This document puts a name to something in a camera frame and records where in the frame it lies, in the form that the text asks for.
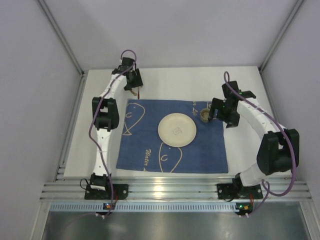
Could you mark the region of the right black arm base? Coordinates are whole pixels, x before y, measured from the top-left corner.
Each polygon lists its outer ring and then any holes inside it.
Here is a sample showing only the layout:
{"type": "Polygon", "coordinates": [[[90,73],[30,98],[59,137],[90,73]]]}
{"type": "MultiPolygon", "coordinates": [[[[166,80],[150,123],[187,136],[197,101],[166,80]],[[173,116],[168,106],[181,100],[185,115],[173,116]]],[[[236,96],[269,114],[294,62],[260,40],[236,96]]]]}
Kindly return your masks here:
{"type": "Polygon", "coordinates": [[[231,183],[218,183],[217,194],[219,200],[231,202],[233,200],[250,200],[253,197],[254,200],[262,200],[263,193],[261,185],[243,186],[239,176],[232,179],[231,183]]]}

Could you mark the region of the cream ceramic plate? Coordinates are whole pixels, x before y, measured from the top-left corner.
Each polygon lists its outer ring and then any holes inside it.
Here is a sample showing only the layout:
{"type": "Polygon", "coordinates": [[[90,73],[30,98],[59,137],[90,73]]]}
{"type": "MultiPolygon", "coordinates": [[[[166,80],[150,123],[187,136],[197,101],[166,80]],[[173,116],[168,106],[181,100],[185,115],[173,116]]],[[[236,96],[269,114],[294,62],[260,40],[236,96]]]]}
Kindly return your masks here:
{"type": "Polygon", "coordinates": [[[166,115],[158,124],[158,135],[170,147],[181,148],[189,145],[196,137],[195,122],[182,113],[166,115]]]}

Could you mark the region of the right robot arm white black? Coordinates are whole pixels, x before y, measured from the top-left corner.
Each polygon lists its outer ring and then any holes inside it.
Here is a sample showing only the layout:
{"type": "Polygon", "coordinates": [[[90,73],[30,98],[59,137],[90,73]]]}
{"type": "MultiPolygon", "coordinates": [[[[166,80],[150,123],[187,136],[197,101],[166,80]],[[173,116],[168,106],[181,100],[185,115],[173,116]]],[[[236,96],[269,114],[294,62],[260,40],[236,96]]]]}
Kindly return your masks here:
{"type": "Polygon", "coordinates": [[[298,131],[280,125],[259,105],[257,97],[251,91],[241,91],[236,81],[226,81],[222,91],[224,99],[212,99],[208,119],[235,128],[244,118],[261,140],[256,162],[232,180],[237,193],[259,185],[274,173],[294,171],[299,165],[298,131]]]}

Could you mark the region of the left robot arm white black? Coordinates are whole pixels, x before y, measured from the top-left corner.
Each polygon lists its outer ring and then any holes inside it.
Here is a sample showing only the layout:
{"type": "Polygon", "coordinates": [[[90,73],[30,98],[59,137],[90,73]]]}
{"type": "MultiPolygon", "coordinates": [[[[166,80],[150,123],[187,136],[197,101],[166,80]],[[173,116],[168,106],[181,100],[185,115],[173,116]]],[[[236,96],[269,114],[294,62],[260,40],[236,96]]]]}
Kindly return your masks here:
{"type": "Polygon", "coordinates": [[[111,79],[100,96],[92,99],[92,123],[89,138],[97,146],[96,161],[90,178],[90,187],[109,192],[111,172],[120,148],[119,124],[123,120],[127,100],[124,92],[142,86],[136,60],[122,57],[121,64],[111,73],[111,79]]]}

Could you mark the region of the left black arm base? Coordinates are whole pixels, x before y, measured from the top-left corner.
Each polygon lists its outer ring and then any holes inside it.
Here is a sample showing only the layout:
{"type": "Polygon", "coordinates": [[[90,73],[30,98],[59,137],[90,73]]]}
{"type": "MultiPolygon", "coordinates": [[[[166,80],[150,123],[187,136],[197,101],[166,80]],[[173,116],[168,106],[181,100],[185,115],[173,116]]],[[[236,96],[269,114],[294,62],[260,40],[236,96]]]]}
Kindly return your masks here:
{"type": "MultiPolygon", "coordinates": [[[[113,183],[113,199],[125,200],[128,197],[129,185],[113,183]]],[[[85,200],[111,200],[112,189],[107,175],[92,174],[87,183],[84,194],[85,200]]]]}

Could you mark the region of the blue placemat cloth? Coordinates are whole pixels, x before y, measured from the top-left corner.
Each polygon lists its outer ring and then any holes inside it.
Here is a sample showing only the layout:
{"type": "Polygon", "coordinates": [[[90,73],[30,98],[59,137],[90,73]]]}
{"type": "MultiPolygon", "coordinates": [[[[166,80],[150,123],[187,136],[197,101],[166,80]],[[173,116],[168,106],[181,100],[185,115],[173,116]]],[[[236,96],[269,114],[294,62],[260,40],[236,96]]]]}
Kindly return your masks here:
{"type": "Polygon", "coordinates": [[[177,174],[228,173],[223,122],[205,123],[200,117],[201,110],[209,107],[207,101],[129,99],[116,168],[177,174]],[[195,123],[195,138],[187,146],[169,146],[159,136],[160,121],[174,113],[187,115],[195,123]]]}

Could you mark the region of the speckled ceramic cup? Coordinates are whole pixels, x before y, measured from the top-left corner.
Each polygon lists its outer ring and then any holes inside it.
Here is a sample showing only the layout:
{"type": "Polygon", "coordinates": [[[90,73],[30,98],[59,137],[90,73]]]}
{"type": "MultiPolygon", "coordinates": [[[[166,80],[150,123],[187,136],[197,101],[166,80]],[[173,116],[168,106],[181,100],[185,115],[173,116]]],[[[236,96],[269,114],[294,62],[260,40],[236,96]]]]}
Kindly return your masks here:
{"type": "Polygon", "coordinates": [[[204,108],[200,111],[200,119],[204,123],[209,123],[212,120],[209,108],[204,108]]]}

